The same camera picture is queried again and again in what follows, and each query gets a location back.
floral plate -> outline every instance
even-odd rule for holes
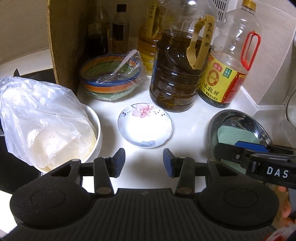
[[[119,115],[117,127],[124,139],[143,148],[162,145],[173,132],[173,123],[167,112],[147,103],[125,108]]]

glass bottle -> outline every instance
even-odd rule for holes
[[[126,15],[126,4],[117,4],[112,24],[112,49],[115,54],[128,51],[129,21]]]
[[[86,52],[89,58],[107,54],[109,40],[109,18],[101,0],[93,1],[87,28]]]
[[[212,0],[168,2],[150,84],[150,97],[155,104],[171,112],[192,106],[206,67],[216,16]]]
[[[245,80],[261,42],[256,3],[244,0],[241,9],[226,14],[213,41],[198,94],[212,106],[228,107]]]

cooking oil bottle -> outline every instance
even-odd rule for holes
[[[126,54],[128,51],[129,21],[126,4],[117,4],[112,23],[112,51],[115,54]]]
[[[86,37],[86,53],[94,58],[109,52],[109,18],[102,0],[93,0],[90,4]]]
[[[212,0],[167,3],[150,84],[150,97],[156,105],[171,112],[192,106],[206,67],[216,16]]]
[[[152,74],[156,44],[161,39],[161,22],[167,2],[168,0],[152,0],[146,24],[141,25],[139,29],[138,51],[148,75]]]
[[[212,106],[230,105],[252,67],[261,42],[256,3],[244,0],[241,9],[226,14],[213,41],[198,94]]]

kitchen counter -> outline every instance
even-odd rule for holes
[[[51,68],[50,58],[50,52],[44,50],[13,60],[0,66],[0,77],[12,75],[16,68],[19,69],[20,74]],[[221,109],[208,105],[199,96],[188,111],[168,113],[173,121],[173,134],[163,145],[144,149],[130,144],[121,137],[117,130],[118,116],[129,105],[152,102],[148,90],[150,79],[151,77],[148,77],[130,95],[113,102],[100,101],[88,96],[82,86],[78,89],[79,100],[93,108],[101,122],[103,146],[100,156],[113,156],[119,148],[124,148],[126,151],[126,162],[120,177],[111,178],[115,192],[118,188],[171,188],[174,190],[178,180],[167,176],[162,160],[164,148],[169,148],[175,156],[189,156],[198,162],[206,162],[210,157],[207,128],[211,118]],[[258,110],[243,88],[239,90],[228,109],[240,110],[250,116]],[[204,177],[197,177],[195,185],[196,192],[204,189]],[[93,177],[84,177],[83,187],[88,192],[94,192]],[[0,229],[6,233],[16,226],[9,209],[10,198],[10,194],[0,191]]]

colorful striped bowl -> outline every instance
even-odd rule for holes
[[[80,80],[89,95],[102,100],[117,100],[140,84],[141,63],[133,58],[118,74],[112,75],[124,57],[116,54],[99,56],[81,67]]]

